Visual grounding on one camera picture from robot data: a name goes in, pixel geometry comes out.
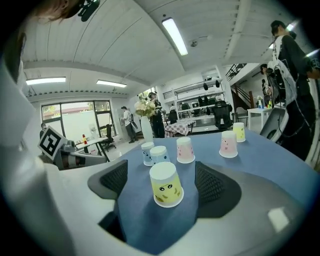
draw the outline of black mesh pad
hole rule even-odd
[[[89,188],[103,199],[116,200],[128,180],[128,160],[122,160],[95,173],[88,179]]]
[[[198,218],[220,218],[240,201],[239,184],[200,161],[195,162],[194,184],[198,190]]]

